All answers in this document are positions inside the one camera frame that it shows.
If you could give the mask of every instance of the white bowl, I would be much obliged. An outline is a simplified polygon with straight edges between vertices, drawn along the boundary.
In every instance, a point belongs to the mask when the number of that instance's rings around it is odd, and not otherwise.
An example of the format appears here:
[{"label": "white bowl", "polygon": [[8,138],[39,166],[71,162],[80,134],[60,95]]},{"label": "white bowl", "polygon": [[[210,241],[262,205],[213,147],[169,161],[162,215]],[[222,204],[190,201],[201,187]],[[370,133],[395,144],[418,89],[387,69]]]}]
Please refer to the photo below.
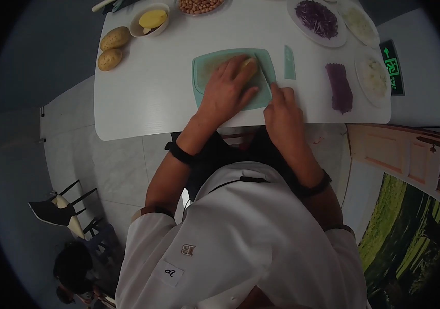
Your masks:
[{"label": "white bowl", "polygon": [[[164,23],[162,23],[162,25],[160,25],[160,27],[158,27],[158,29],[156,29],[152,33],[143,34],[144,28],[139,25],[139,19],[141,18],[141,16],[143,16],[143,14],[145,14],[146,12],[149,12],[151,10],[164,10],[164,11],[166,11],[167,12],[167,19],[165,20]],[[170,9],[169,9],[168,5],[166,5],[165,3],[153,3],[153,4],[149,5],[146,9],[143,9],[141,12],[139,12],[138,14],[136,14],[134,16],[133,21],[130,22],[129,32],[135,38],[156,37],[157,35],[161,34],[165,30],[165,28],[167,28],[167,25],[169,24],[169,17],[170,17]]]}]

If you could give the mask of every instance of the green cutting board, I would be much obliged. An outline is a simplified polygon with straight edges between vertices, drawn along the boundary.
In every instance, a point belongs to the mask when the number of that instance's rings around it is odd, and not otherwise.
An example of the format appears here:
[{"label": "green cutting board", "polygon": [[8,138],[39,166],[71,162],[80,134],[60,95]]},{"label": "green cutting board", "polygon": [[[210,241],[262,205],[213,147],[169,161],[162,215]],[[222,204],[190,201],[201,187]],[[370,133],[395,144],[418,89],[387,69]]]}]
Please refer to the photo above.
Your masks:
[{"label": "green cutting board", "polygon": [[198,108],[201,105],[206,84],[213,71],[217,69],[223,61],[239,54],[247,54],[248,57],[257,59],[258,71],[253,78],[249,80],[246,89],[252,86],[258,86],[260,88],[249,104],[242,110],[262,108],[268,105],[268,102],[271,100],[270,84],[276,82],[275,70],[273,69],[270,54],[266,49],[236,48],[215,51],[192,60],[192,89]]}]

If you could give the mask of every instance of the white chef jacket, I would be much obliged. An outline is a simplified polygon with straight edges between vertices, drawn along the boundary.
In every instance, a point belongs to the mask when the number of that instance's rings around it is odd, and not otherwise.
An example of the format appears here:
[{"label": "white chef jacket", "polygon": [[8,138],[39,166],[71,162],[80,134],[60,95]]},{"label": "white chef jacket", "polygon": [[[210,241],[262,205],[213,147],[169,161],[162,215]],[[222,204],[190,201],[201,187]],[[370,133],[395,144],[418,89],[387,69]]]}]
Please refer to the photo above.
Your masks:
[{"label": "white chef jacket", "polygon": [[[241,176],[268,182],[217,188]],[[275,306],[366,307],[353,235],[323,231],[276,170],[240,162],[208,178],[179,225],[164,213],[130,225],[116,303],[236,308],[255,285]]]}]

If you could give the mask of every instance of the white table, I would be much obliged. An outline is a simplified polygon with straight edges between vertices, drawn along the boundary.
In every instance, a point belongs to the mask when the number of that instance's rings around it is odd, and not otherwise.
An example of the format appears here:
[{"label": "white table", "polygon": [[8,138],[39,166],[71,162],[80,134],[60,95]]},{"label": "white table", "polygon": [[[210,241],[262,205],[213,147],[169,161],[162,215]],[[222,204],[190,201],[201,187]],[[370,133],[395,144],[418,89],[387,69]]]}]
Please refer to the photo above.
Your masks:
[{"label": "white table", "polygon": [[[96,67],[95,129],[103,140],[182,131],[197,107],[191,81],[192,59],[230,48],[264,48],[271,56],[280,87],[293,87],[308,123],[387,123],[391,106],[372,106],[359,86],[354,51],[361,45],[350,32],[339,48],[323,47],[307,38],[291,21],[281,0],[225,0],[214,14],[184,16],[173,0],[165,31],[154,38],[132,38],[123,48],[122,62],[113,70]],[[128,26],[150,3],[142,0],[108,13],[101,37]],[[284,79],[284,45],[294,52],[297,80]],[[332,91],[325,65],[344,64],[353,91],[353,110],[332,109]],[[263,108],[243,111],[224,126],[263,125]]]}]

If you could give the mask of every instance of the raw potato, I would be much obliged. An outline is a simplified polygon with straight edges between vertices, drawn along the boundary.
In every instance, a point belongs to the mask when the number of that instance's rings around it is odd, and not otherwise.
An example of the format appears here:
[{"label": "raw potato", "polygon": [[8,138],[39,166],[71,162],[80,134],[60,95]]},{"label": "raw potato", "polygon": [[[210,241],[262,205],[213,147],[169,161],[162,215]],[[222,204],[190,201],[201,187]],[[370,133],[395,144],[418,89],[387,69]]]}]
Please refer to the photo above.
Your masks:
[{"label": "raw potato", "polygon": [[[248,63],[250,61],[254,61],[254,63],[256,63],[256,59],[254,59],[254,58],[249,58],[249,59],[244,60],[241,63],[241,66],[239,67],[239,73],[248,65]],[[254,74],[256,74],[257,71],[258,71],[258,65],[256,65],[256,67],[255,67],[254,71],[251,73],[249,79],[253,78]]]},{"label": "raw potato", "polygon": [[123,46],[130,40],[130,32],[128,27],[117,27],[110,30],[100,42],[100,49],[106,51],[111,48]]},{"label": "raw potato", "polygon": [[102,71],[112,70],[121,62],[121,59],[122,52],[120,49],[106,50],[98,57],[98,68]]}]

